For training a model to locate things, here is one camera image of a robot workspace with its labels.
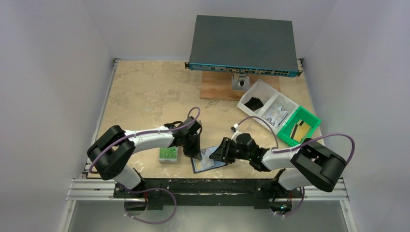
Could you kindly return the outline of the yellow gold card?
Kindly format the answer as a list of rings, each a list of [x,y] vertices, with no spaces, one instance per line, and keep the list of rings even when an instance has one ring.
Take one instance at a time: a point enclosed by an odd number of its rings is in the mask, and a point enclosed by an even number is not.
[[[193,159],[192,164],[195,173],[202,172],[207,168],[207,163],[203,160]]]

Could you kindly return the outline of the blue card holder wallet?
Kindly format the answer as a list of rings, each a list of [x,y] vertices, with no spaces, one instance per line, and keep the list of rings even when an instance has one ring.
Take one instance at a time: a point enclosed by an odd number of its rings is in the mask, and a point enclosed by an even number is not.
[[[207,168],[202,171],[209,171],[209,170],[213,170],[213,169],[217,169],[217,168],[221,168],[224,166],[227,166],[228,164],[225,162],[221,162],[221,161],[217,161],[217,160],[213,160],[209,158],[209,155],[214,152],[216,149],[218,148],[218,146],[212,146],[212,147],[208,147],[205,149],[201,150],[202,153],[202,160],[205,161],[207,163]]]

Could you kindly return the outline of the white patterned card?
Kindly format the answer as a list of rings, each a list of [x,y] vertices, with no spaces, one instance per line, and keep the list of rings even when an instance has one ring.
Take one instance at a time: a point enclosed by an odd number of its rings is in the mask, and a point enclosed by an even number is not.
[[[273,104],[265,113],[264,118],[273,127],[277,128],[288,115],[288,110],[278,104]]]

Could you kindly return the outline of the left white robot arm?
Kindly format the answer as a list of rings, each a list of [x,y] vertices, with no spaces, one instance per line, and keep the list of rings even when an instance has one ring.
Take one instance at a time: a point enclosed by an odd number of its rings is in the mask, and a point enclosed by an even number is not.
[[[186,156],[195,157],[200,152],[201,132],[201,123],[192,116],[150,130],[131,131],[114,125],[86,154],[91,161],[90,168],[96,168],[101,179],[115,180],[133,190],[144,182],[140,173],[127,165],[133,154],[154,148],[182,147]]]

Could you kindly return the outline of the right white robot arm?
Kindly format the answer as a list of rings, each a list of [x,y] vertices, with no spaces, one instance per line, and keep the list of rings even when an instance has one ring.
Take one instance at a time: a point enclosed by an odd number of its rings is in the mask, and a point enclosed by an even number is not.
[[[277,183],[286,190],[313,185],[332,192],[347,166],[343,157],[311,138],[286,149],[272,149],[260,147],[248,133],[223,138],[209,158],[225,163],[247,160],[259,172],[282,169]]]

